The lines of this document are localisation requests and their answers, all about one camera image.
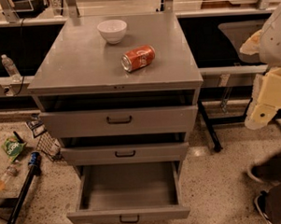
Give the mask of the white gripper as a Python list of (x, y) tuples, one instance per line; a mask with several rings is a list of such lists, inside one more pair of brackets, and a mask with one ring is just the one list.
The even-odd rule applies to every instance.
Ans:
[(245, 126), (258, 130), (266, 126), (281, 109), (281, 3), (266, 20), (261, 30), (249, 37), (240, 48), (246, 55), (260, 53), (260, 61), (272, 68), (265, 75), (257, 74), (253, 82)]

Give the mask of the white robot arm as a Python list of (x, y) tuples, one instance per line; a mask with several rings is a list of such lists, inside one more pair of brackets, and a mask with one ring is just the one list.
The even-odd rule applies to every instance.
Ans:
[(260, 61), (268, 67), (264, 75), (257, 74), (254, 79), (252, 101), (246, 112), (245, 126), (258, 130), (281, 109), (281, 3), (240, 51), (246, 55), (259, 54)]

